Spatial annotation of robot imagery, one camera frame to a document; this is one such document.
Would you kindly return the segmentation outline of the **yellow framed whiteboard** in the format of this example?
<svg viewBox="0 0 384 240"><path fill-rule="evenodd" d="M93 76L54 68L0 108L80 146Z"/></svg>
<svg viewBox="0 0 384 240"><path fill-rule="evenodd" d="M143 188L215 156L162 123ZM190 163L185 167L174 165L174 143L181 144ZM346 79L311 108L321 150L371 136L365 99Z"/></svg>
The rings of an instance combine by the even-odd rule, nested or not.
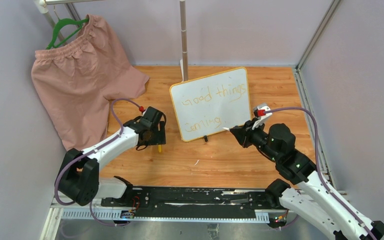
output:
<svg viewBox="0 0 384 240"><path fill-rule="evenodd" d="M169 93L184 142L242 125L252 116L244 67L173 84Z"/></svg>

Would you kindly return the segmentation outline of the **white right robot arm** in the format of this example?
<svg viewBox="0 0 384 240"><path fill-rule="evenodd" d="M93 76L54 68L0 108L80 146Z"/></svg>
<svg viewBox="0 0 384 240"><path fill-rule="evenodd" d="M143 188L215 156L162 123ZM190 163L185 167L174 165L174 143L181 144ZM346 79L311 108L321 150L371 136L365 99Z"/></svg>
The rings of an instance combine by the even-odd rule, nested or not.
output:
<svg viewBox="0 0 384 240"><path fill-rule="evenodd" d="M243 148L255 146L283 179L267 188L266 204L272 209L284 207L311 223L330 240L380 240L384 223L359 212L330 183L319 176L316 164L295 148L296 137L284 123L264 132L264 127L243 126L229 129Z"/></svg>

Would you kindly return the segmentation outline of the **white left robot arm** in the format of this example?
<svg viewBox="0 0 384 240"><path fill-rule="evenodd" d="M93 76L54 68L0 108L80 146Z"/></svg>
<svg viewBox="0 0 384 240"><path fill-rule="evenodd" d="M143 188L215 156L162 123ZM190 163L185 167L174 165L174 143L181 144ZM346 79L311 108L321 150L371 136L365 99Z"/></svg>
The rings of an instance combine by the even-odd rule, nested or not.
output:
<svg viewBox="0 0 384 240"><path fill-rule="evenodd" d="M120 130L103 141L78 150L66 152L54 183L55 199L64 205L61 196L70 204L86 206L94 199L112 198L120 206L133 201L133 186L122 177L100 177L101 170L127 150L144 150L148 146L166 144L166 115L149 106L140 107L141 115L122 124Z"/></svg>

